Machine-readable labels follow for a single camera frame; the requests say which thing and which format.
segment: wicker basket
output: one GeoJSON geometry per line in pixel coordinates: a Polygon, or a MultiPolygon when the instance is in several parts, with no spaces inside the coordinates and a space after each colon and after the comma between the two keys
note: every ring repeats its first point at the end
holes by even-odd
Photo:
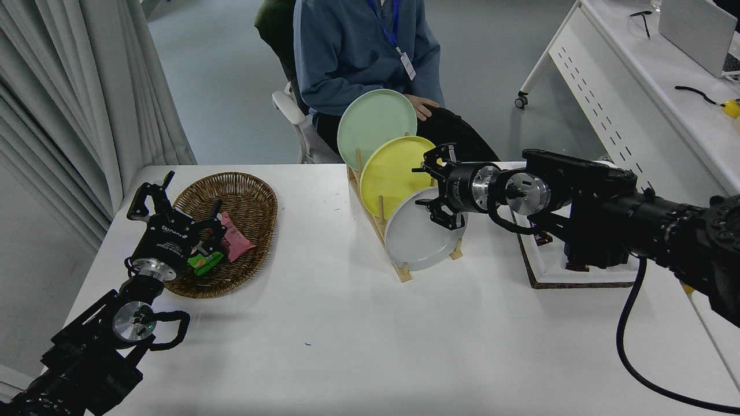
{"type": "Polygon", "coordinates": [[[165,287],[177,295],[213,298],[230,292],[254,276],[269,253],[278,219],[278,199],[272,188],[255,176],[224,172],[205,177],[187,187],[173,206],[201,221],[209,217],[213,204],[219,199],[223,202],[221,212],[228,212],[237,229],[256,247],[234,263],[223,259],[203,276],[196,276],[194,270],[187,267],[181,277],[165,283],[165,287]]]}

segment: caster wheel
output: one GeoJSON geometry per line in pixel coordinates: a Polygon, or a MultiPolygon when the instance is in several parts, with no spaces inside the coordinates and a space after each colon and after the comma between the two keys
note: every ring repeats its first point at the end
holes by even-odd
{"type": "Polygon", "coordinates": [[[520,110],[524,110],[524,106],[529,104],[527,97],[519,97],[514,100],[514,106],[520,110]]]}

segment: blue sweater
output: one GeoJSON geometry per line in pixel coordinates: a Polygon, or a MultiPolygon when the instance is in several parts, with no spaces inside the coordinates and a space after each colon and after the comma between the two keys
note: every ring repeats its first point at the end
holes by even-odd
{"type": "Polygon", "coordinates": [[[399,3],[398,46],[416,78],[409,81],[400,56],[367,0],[298,0],[293,16],[300,94],[312,112],[341,115],[357,97],[388,88],[430,98],[444,107],[440,44],[424,16],[424,0],[373,0],[388,33],[399,3]]]}

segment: lanyard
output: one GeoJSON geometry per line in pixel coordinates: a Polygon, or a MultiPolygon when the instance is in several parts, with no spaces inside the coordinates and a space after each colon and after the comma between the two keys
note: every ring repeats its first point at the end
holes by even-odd
{"type": "Polygon", "coordinates": [[[377,12],[374,1],[368,0],[368,4],[370,5],[372,12],[375,13],[375,17],[377,18],[377,20],[380,22],[380,27],[383,28],[383,33],[386,34],[386,38],[389,42],[391,42],[393,47],[400,52],[400,49],[398,47],[398,3],[399,0],[393,0],[393,36],[391,36],[391,34],[388,33],[386,27],[383,26],[383,21],[380,20],[380,15],[377,12]]]}

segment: id badge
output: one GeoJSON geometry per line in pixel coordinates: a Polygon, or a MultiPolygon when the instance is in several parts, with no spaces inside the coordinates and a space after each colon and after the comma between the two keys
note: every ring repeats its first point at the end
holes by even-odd
{"type": "Polygon", "coordinates": [[[416,78],[416,70],[414,69],[414,65],[411,63],[411,59],[408,58],[408,54],[406,52],[401,52],[401,49],[398,49],[398,53],[401,54],[401,63],[403,64],[403,68],[406,69],[408,78],[413,81],[414,78],[416,78]]]}

